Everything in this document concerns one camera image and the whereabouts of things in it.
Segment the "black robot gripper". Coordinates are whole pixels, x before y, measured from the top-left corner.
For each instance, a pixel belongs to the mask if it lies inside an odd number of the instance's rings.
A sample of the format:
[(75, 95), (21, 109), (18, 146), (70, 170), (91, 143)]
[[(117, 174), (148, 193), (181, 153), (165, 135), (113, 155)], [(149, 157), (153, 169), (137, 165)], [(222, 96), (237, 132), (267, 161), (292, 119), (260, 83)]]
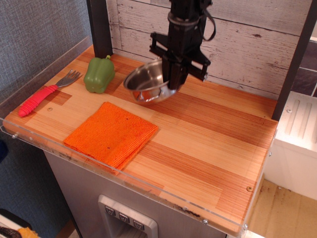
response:
[(188, 74), (205, 80), (210, 60), (201, 52), (206, 19), (185, 22), (170, 20), (168, 34), (153, 32), (150, 52), (162, 60), (163, 81), (170, 80), (170, 89), (178, 90)]

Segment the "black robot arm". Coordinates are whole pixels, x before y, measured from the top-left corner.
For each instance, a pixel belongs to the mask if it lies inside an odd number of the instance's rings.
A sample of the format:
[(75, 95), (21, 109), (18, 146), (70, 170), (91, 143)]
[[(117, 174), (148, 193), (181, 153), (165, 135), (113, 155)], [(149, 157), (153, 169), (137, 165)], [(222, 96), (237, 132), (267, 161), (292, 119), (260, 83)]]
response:
[(207, 11), (211, 5), (211, 0), (172, 0), (168, 34), (151, 34), (150, 52), (161, 58), (163, 81), (170, 90), (179, 89), (189, 74), (206, 79), (211, 62), (200, 47), (216, 35), (215, 20)]

